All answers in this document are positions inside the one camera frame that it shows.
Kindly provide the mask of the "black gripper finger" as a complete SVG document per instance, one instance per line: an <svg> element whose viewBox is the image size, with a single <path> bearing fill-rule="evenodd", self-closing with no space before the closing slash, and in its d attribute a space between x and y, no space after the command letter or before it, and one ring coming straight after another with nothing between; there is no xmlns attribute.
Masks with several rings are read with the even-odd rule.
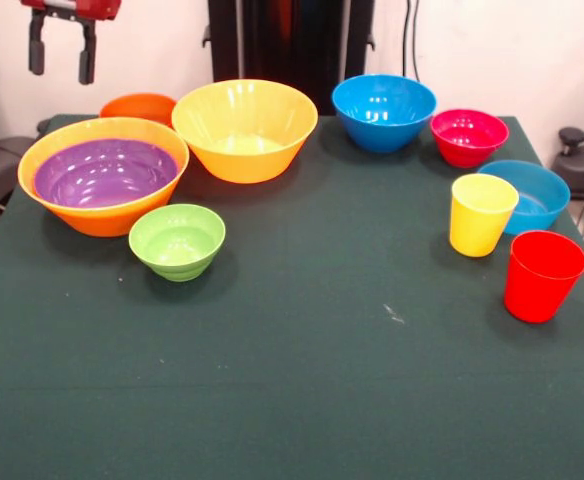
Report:
<svg viewBox="0 0 584 480"><path fill-rule="evenodd" d="M28 68L35 75L43 75L45 70L45 45L42 30L46 18L45 10L31 10L28 42Z"/></svg>
<svg viewBox="0 0 584 480"><path fill-rule="evenodd" d="M91 19L81 19L84 47L79 57L79 82L82 85L89 85L94 82L95 56L96 56L96 28L95 21Z"/></svg>

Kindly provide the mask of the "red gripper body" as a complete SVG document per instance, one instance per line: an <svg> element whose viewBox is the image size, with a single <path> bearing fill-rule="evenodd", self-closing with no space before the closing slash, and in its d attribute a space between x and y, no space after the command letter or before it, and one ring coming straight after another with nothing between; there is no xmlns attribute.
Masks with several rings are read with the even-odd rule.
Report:
<svg viewBox="0 0 584 480"><path fill-rule="evenodd" d="M20 3L38 10L55 8L89 20L114 20L121 6L121 0L21 0Z"/></svg>

